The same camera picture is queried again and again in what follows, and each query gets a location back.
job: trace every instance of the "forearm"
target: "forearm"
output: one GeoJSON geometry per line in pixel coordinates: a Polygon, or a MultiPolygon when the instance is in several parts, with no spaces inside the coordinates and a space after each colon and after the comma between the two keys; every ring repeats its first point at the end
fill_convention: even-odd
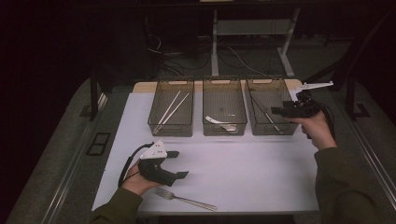
{"type": "Polygon", "coordinates": [[[90,223],[135,223],[137,209],[142,201],[139,195],[119,188],[108,203],[92,212],[90,223]]]}
{"type": "Polygon", "coordinates": [[[347,164],[339,148],[315,154],[316,192],[322,223],[379,223],[367,182],[347,164]]]}

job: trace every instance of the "metal fork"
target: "metal fork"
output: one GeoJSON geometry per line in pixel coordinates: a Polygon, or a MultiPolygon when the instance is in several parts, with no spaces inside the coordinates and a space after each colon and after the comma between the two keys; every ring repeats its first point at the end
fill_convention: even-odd
{"type": "Polygon", "coordinates": [[[190,200],[190,199],[180,198],[180,197],[177,197],[173,192],[168,191],[166,189],[156,188],[155,189],[155,193],[157,195],[167,199],[167,200],[179,199],[182,202],[190,203],[190,204],[193,204],[193,205],[196,205],[196,206],[200,206],[202,208],[205,208],[205,209],[208,209],[208,210],[211,210],[211,211],[218,210],[218,208],[215,205],[211,205],[211,204],[207,204],[207,203],[199,203],[199,202],[196,202],[196,201],[193,201],[193,200],[190,200]]]}

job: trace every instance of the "person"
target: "person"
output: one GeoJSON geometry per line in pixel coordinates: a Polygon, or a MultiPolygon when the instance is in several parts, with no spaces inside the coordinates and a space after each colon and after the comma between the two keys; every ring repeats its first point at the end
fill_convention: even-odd
{"type": "MultiPolygon", "coordinates": [[[[300,123],[318,149],[316,194],[322,224],[380,223],[367,180],[348,165],[343,151],[337,147],[322,112],[309,119],[288,119],[300,123]]],[[[92,212],[90,223],[135,223],[140,197],[159,184],[138,173],[137,163],[128,171],[121,188],[111,200],[92,212]]]]}

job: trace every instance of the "white tabletop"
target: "white tabletop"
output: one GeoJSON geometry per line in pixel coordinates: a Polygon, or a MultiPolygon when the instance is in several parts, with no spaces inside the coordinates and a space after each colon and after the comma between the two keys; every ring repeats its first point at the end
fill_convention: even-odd
{"type": "MultiPolygon", "coordinates": [[[[295,93],[290,91],[294,100],[295,93]]],[[[248,122],[243,136],[204,136],[203,95],[196,88],[192,137],[153,137],[148,126],[153,97],[153,91],[130,94],[92,210],[114,194],[128,157],[138,147],[159,139],[166,150],[180,152],[176,159],[166,159],[162,168],[172,173],[189,171],[185,179],[163,188],[176,196],[213,204],[218,211],[168,201],[152,189],[143,196],[141,215],[295,214],[318,210],[317,150],[301,128],[291,136],[254,136],[248,122]]]]}

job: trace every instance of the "fork handle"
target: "fork handle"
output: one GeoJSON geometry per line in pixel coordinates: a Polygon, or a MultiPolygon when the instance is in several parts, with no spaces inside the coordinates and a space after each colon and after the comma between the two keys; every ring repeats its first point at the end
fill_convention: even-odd
{"type": "Polygon", "coordinates": [[[199,207],[211,210],[211,211],[218,210],[218,208],[215,205],[211,205],[208,203],[199,203],[199,202],[196,202],[196,201],[193,201],[190,199],[185,199],[185,198],[180,198],[180,197],[175,197],[175,198],[181,200],[182,202],[190,203],[190,204],[193,204],[193,205],[196,205],[196,206],[199,206],[199,207]]]}

